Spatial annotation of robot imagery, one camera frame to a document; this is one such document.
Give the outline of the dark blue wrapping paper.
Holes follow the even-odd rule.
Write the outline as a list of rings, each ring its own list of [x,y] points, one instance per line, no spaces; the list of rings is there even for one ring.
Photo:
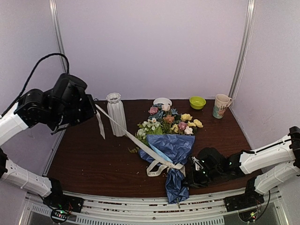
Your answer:
[[[192,153],[195,137],[192,135],[148,135],[148,144],[153,144],[171,159],[173,164],[185,164]],[[141,159],[149,164],[154,160],[142,149],[138,151]],[[165,190],[169,204],[178,204],[189,198],[188,188],[182,184],[185,176],[176,169],[166,169]]]

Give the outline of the beige printed ribbon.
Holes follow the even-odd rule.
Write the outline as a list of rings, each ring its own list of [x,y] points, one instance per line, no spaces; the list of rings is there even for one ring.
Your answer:
[[[95,107],[98,112],[103,113],[107,118],[109,118],[109,120],[111,120],[115,125],[117,125],[128,136],[128,138],[132,142],[134,142],[140,149],[142,149],[144,152],[146,152],[149,156],[151,156],[154,159],[146,169],[147,175],[149,177],[159,176],[165,169],[167,171],[169,171],[169,169],[176,169],[176,170],[179,170],[184,176],[186,176],[186,171],[185,171],[184,165],[182,165],[180,163],[175,165],[175,164],[163,159],[154,150],[149,148],[146,144],[142,143],[135,136],[133,136],[130,132],[128,132],[126,129],[124,129],[120,124],[118,124],[100,106],[95,105]]]

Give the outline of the pink orange white flower stem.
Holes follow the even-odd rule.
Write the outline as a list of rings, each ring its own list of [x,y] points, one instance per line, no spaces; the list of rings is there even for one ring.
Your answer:
[[[162,119],[162,130],[164,134],[193,135],[195,123],[188,113],[181,115],[167,115]]]

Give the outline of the light blue wrapping paper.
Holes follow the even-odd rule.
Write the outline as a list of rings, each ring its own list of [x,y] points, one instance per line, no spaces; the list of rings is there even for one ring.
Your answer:
[[[163,158],[165,161],[171,162],[171,159],[165,155],[162,151],[160,151],[157,147],[155,147],[153,144],[149,144],[150,148],[156,152],[161,158]]]

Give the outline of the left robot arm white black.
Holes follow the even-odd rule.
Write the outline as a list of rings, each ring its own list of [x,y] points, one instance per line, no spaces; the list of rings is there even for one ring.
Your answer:
[[[0,120],[0,179],[32,192],[57,208],[67,204],[60,182],[43,176],[56,135],[96,114],[87,84],[74,75],[61,74],[46,91],[22,94]]]

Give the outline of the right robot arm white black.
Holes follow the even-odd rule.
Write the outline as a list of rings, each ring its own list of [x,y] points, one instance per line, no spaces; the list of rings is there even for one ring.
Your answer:
[[[209,184],[234,180],[259,169],[273,166],[266,173],[248,180],[245,193],[236,200],[250,207],[275,186],[300,174],[300,129],[291,127],[281,139],[255,150],[242,150],[228,157],[215,148],[204,148],[191,157],[192,168],[185,186],[203,188]]]

